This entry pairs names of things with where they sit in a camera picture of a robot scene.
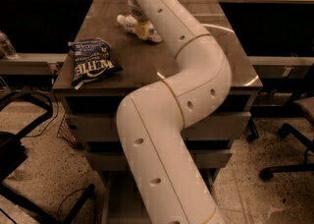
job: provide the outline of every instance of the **speckled floor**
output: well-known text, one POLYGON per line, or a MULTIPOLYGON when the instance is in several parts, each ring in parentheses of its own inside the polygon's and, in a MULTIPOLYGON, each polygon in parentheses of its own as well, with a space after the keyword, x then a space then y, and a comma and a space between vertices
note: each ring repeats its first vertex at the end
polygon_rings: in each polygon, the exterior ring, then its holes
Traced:
MULTIPOLYGON (((0 130, 16 132, 40 111, 25 103, 10 105, 0 113, 0 130)), ((96 201, 89 199, 75 223, 92 224, 94 213, 100 222, 105 188, 97 173, 91 171, 83 150, 74 150, 57 138, 64 110, 43 134, 23 139, 28 159, 9 176, 5 183, 57 218, 62 200, 71 192, 93 183, 96 201)), ((314 173, 278 174, 271 181, 259 179, 260 169, 277 164, 301 163, 303 146, 293 137, 280 139, 277 128, 290 121, 303 133, 313 137, 313 129, 302 118, 255 119, 260 138, 246 141, 249 131, 236 140, 233 156, 214 183, 214 197, 227 223, 231 224, 310 224, 314 221, 314 173)), ((41 133, 46 124, 31 135, 41 133)), ((79 193, 62 204, 60 219, 70 210, 79 193)), ((18 224, 37 223, 18 206, 0 196, 0 208, 18 224)), ((13 223, 0 212, 0 223, 13 223)))

